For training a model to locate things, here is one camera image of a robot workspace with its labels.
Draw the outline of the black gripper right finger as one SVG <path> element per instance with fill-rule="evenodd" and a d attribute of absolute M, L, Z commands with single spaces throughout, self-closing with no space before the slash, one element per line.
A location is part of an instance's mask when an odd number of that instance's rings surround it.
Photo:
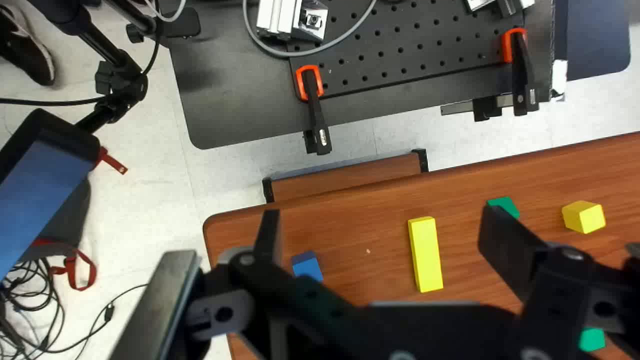
<path fill-rule="evenodd" d="M 519 300 L 527 300 L 550 246 L 500 207 L 484 207 L 478 250 Z"/>

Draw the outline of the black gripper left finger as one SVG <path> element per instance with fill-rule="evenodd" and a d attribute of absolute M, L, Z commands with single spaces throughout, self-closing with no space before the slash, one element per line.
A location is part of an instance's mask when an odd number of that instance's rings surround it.
<path fill-rule="evenodd" d="M 255 254 L 260 260 L 277 260 L 281 253 L 281 212 L 266 211 L 260 220 Z"/>

